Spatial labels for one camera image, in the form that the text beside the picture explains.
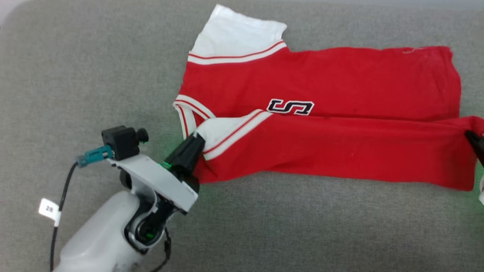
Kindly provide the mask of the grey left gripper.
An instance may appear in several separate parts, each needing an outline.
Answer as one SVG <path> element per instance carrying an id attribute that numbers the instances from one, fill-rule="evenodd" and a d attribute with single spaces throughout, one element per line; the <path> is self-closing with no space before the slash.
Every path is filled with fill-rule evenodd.
<path id="1" fill-rule="evenodd" d="M 197 179 L 194 171 L 204 150 L 205 140 L 199 134 L 191 134 L 165 158 L 165 168 L 177 169 L 178 179 Z M 198 199 L 185 181 L 179 181 L 171 172 L 152 158 L 139 154 L 116 161 L 107 159 L 111 165 L 124 170 L 131 178 L 131 193 L 154 203 L 160 195 L 182 212 L 189 212 Z"/>

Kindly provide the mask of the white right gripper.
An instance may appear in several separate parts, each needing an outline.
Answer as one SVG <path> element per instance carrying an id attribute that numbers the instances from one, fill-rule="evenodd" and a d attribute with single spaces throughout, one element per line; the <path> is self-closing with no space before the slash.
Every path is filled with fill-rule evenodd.
<path id="1" fill-rule="evenodd" d="M 476 132 L 467 130 L 465 131 L 465 137 L 474 150 L 478 161 L 484 167 L 484 136 L 479 136 Z M 479 181 L 479 201 L 484 205 L 484 175 L 482 175 Z"/>

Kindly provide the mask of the red and white jersey garment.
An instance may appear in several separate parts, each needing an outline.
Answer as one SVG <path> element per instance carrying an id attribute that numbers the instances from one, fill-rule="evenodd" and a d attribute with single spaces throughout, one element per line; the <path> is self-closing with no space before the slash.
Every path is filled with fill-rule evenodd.
<path id="1" fill-rule="evenodd" d="M 292 51 L 285 23 L 216 5 L 174 100 L 205 140 L 200 182 L 257 172 L 474 188 L 461 79 L 447 46 Z"/>

